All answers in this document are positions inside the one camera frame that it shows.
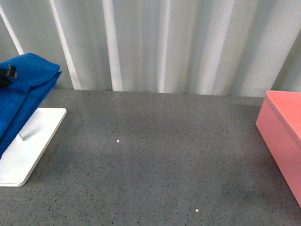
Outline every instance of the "gray countertop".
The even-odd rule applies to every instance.
[[[67,115],[27,183],[0,188],[0,225],[300,226],[262,101],[55,89],[41,107]]]

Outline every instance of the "corrugated white wall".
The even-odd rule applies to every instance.
[[[262,97],[301,91],[301,0],[1,0],[0,60],[58,88]]]

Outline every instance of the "fabric fold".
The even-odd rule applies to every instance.
[[[0,63],[14,65],[18,77],[0,89],[0,157],[55,86],[60,66],[27,53]]]

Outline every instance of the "black clip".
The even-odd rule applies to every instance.
[[[0,68],[0,88],[11,85],[11,80],[9,78],[17,77],[16,67],[13,65],[8,65],[7,69]]]

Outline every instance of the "white stand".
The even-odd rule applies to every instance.
[[[0,186],[22,186],[63,121],[64,108],[38,108],[0,159]]]

